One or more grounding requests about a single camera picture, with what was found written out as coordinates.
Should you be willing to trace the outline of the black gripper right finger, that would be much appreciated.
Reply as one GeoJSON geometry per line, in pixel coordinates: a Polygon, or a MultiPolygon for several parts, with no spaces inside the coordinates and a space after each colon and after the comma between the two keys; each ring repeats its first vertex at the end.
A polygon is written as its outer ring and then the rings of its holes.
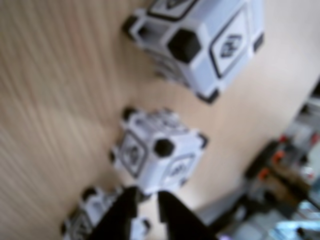
{"type": "Polygon", "coordinates": [[[168,240],[214,240],[216,236],[174,194],[157,194],[159,219],[165,224],[168,240]]]}

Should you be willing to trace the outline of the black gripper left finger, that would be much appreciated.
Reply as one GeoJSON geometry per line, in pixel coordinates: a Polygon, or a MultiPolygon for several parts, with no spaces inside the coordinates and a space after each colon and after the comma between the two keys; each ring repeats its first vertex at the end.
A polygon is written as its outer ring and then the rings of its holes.
{"type": "Polygon", "coordinates": [[[129,187],[118,197],[93,231],[95,240],[131,240],[132,220],[138,215],[138,188],[129,187]]]}

